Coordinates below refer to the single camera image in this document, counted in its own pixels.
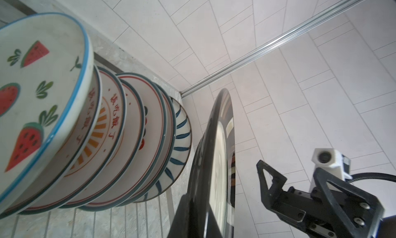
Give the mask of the black rimmed mirror plate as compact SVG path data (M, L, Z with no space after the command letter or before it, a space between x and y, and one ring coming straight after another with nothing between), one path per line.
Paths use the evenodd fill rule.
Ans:
M235 125L231 95L222 89L194 155L187 193L194 203L198 238L234 237Z

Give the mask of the blue striped white plate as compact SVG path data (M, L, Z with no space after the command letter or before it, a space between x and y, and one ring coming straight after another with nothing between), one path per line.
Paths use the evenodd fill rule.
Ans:
M171 99L176 118L176 135L170 159L156 183L142 194L129 198L133 203L145 202L163 194L179 177L188 161L192 147L192 129L184 107Z

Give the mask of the strawberry pattern white plate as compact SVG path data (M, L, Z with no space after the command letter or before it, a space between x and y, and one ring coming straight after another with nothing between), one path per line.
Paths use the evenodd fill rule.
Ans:
M93 48L64 13L37 13L1 28L1 211L49 165L84 105Z

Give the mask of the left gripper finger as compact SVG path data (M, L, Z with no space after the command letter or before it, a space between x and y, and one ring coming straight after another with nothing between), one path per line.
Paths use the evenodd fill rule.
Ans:
M198 230L194 203L189 194L184 194L179 202L168 238L197 238Z

